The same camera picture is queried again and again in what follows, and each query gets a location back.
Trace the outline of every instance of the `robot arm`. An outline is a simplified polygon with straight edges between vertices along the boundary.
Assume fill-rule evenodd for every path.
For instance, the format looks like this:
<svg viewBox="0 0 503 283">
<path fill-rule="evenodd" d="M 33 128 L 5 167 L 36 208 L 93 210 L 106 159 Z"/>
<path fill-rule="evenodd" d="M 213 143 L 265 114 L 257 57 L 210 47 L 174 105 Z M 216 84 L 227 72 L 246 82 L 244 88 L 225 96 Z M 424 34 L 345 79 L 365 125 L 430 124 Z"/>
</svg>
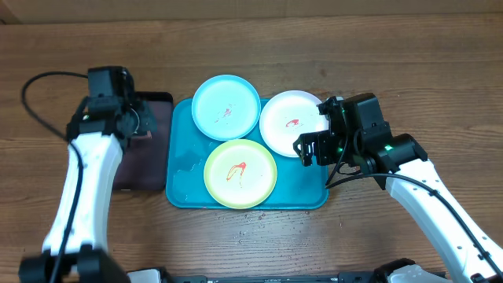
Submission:
<svg viewBox="0 0 503 283">
<path fill-rule="evenodd" d="M 320 114 L 329 120 L 329 129 L 301 134 L 294 143 L 294 150 L 304 166 L 313 163 L 312 156 L 316 156 L 318 165 L 337 164 L 335 171 L 341 161 L 350 166 L 358 165 L 362 175 L 347 180 L 375 176 L 381 189 L 387 190 L 413 216 L 455 282 L 480 282 L 486 278 L 503 280 L 499 271 L 503 268 L 501 248 L 473 222 L 449 193 L 420 145 L 408 134 L 391 135 L 389 123 L 384 121 L 373 94 L 360 94 L 346 101 L 331 97 L 318 108 Z M 389 175 L 383 178 L 373 174 Z M 400 176 L 428 186 L 433 193 L 400 179 Z M 338 181 L 327 188 L 342 182 L 345 181 Z M 452 211 L 435 194 L 446 200 Z M 418 275 L 425 274 L 421 269 L 402 269 L 407 265 L 378 269 L 376 275 L 381 281 L 414 282 L 419 280 Z M 433 280 L 422 277 L 420 281 Z"/>
<path fill-rule="evenodd" d="M 93 249 L 100 248 L 107 251 L 108 206 L 113 179 L 123 157 L 123 150 L 114 134 L 103 135 L 101 132 L 80 134 L 72 143 L 80 151 L 84 170 L 79 203 L 65 252 L 68 254 L 79 252 L 85 244 L 90 244 Z M 60 251 L 64 228 L 77 187 L 79 174 L 77 155 L 70 146 L 68 152 L 68 172 L 60 207 L 42 246 L 42 251 L 50 250 L 51 255 L 57 255 Z"/>
<path fill-rule="evenodd" d="M 436 189 L 456 210 L 484 250 L 500 268 L 503 267 L 503 251 L 470 218 L 449 190 L 443 185 L 430 160 L 413 160 L 400 165 L 396 174 L 411 177 Z M 428 240 L 440 254 L 454 282 L 473 282 L 475 278 L 490 278 L 495 275 L 493 268 L 480 255 L 472 240 L 461 228 L 452 213 L 426 190 L 410 182 L 387 178 L 386 190 L 416 220 Z M 389 280 L 402 280 L 407 273 L 395 273 Z"/>
<path fill-rule="evenodd" d="M 87 77 L 90 95 L 67 125 L 68 173 L 60 207 L 42 255 L 21 262 L 21 282 L 61 282 L 74 268 L 81 282 L 130 282 L 107 253 L 108 206 L 123 151 L 156 123 L 125 68 L 92 68 Z"/>
</svg>

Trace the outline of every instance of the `black cable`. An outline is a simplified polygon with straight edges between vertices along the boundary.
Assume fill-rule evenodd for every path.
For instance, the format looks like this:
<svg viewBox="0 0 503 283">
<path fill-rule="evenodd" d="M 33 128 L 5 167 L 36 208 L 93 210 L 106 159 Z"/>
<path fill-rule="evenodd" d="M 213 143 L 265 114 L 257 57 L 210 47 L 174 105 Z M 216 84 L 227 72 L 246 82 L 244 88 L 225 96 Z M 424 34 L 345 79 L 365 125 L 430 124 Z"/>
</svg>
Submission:
<svg viewBox="0 0 503 283">
<path fill-rule="evenodd" d="M 349 139 L 349 138 L 346 136 L 346 141 L 344 142 L 343 151 L 341 152 L 340 157 L 339 157 L 339 160 L 337 161 L 336 166 L 333 168 L 332 173 L 330 173 L 329 179 L 328 179 L 328 180 L 327 180 L 327 182 L 325 183 L 325 186 L 327 186 L 328 184 L 330 184 L 330 181 L 332 181 L 333 176 L 335 176 L 335 175 L 336 175 L 336 173 L 337 173 L 337 171 L 339 171 L 339 166 L 340 166 L 340 163 L 343 161 L 343 158 L 344 158 L 344 153 L 346 153 L 348 139 Z"/>
<path fill-rule="evenodd" d="M 31 116 L 31 118 L 35 119 L 37 122 L 39 122 L 42 126 L 44 126 L 47 130 L 58 136 L 59 138 L 66 140 L 66 137 L 63 133 L 61 133 L 58 129 L 53 127 L 51 124 L 47 123 L 44 119 L 42 119 L 39 115 L 37 115 L 33 109 L 28 105 L 28 102 L 26 101 L 26 90 L 28 87 L 37 79 L 46 77 L 48 75 L 71 75 L 71 76 L 76 76 L 80 78 L 87 79 L 87 75 L 82 75 L 74 72 L 45 72 L 42 74 L 38 74 L 34 76 L 33 78 L 29 79 L 21 89 L 21 103 L 24 106 L 24 109 L 26 112 Z M 80 106 L 78 107 L 77 111 L 82 111 L 87 103 L 87 97 L 85 97 L 82 102 L 80 103 Z M 68 238 L 70 237 L 70 233 L 72 231 L 72 223 L 73 219 L 75 217 L 75 211 L 77 210 L 77 203 L 79 202 L 79 197 L 80 197 L 80 191 L 82 189 L 82 181 L 83 181 L 83 174 L 84 174 L 84 166 L 83 166 L 83 161 L 82 161 L 82 156 L 80 155 L 79 150 L 77 147 L 69 142 L 69 145 L 72 147 L 74 150 L 75 154 L 77 155 L 77 160 L 78 160 L 78 166 L 79 166 L 79 175 L 77 177 L 77 186 L 75 188 L 75 195 L 73 197 L 72 201 L 72 207 L 70 208 L 70 215 L 68 216 L 68 221 L 66 223 L 66 227 L 64 228 L 63 232 L 63 240 L 61 241 L 61 246 L 60 246 L 60 251 L 57 255 L 56 261 L 54 263 L 54 268 L 53 272 L 50 276 L 49 283 L 55 283 L 57 281 L 57 277 L 59 274 L 59 270 L 61 268 L 61 260 L 64 255 L 64 251 L 66 250 L 66 244 L 68 243 Z"/>
<path fill-rule="evenodd" d="M 60 138 L 62 138 L 64 140 L 66 140 L 66 138 L 65 138 L 65 136 L 64 136 L 63 133 L 61 133 L 60 131 L 58 131 L 51 124 L 47 123 L 44 119 L 40 118 L 40 116 L 37 115 L 37 113 L 35 113 L 35 111 L 33 111 L 33 109 L 31 109 L 31 107 L 26 102 L 26 89 L 34 81 L 36 81 L 37 79 L 46 77 L 48 75 L 72 75 L 72 76 L 76 76 L 76 77 L 80 77 L 80 78 L 85 78 L 85 79 L 87 79 L 87 75 L 78 74 L 78 73 L 74 73 L 74 72 L 44 72 L 42 74 L 38 74 L 38 75 L 34 76 L 33 78 L 29 79 L 24 84 L 23 88 L 21 89 L 21 103 L 24 106 L 24 110 L 26 110 L 26 112 L 31 116 L 31 118 L 35 119 L 37 122 L 39 122 L 40 124 L 42 124 L 42 126 L 44 126 L 47 130 L 49 130 L 50 132 L 52 132 L 56 136 L 58 136 L 58 137 L 60 137 Z"/>
<path fill-rule="evenodd" d="M 494 263 L 494 261 L 490 257 L 490 253 L 483 248 L 483 246 L 479 243 L 479 241 L 477 241 L 477 238 L 475 237 L 475 235 L 471 232 L 471 230 L 468 228 L 468 226 L 463 221 L 463 219 L 459 216 L 459 214 L 456 212 L 456 210 L 452 207 L 452 205 L 450 205 L 450 203 L 445 198 L 443 198 L 436 189 L 432 189 L 429 186 L 426 186 L 423 182 L 419 182 L 413 178 L 409 178 L 409 177 L 397 175 L 397 174 L 374 173 L 374 174 L 357 175 L 357 176 L 351 176 L 351 177 L 344 178 L 342 180 L 334 182 L 330 186 L 327 186 L 327 189 L 344 184 L 345 182 L 359 180 L 362 178 L 398 178 L 398 179 L 413 183 L 414 185 L 419 186 L 422 189 L 425 189 L 427 192 L 430 193 L 430 196 L 436 197 L 443 205 L 446 206 L 447 210 L 453 215 L 453 217 L 457 220 L 457 222 L 459 223 L 461 228 L 464 230 L 464 232 L 467 234 L 467 236 L 470 238 L 470 240 L 472 240 L 475 247 L 479 250 L 480 255 L 487 261 L 487 263 L 489 263 L 489 265 L 494 270 L 496 275 L 500 279 L 503 280 L 503 273 L 501 272 L 501 270 L 497 267 L 496 263 Z"/>
</svg>

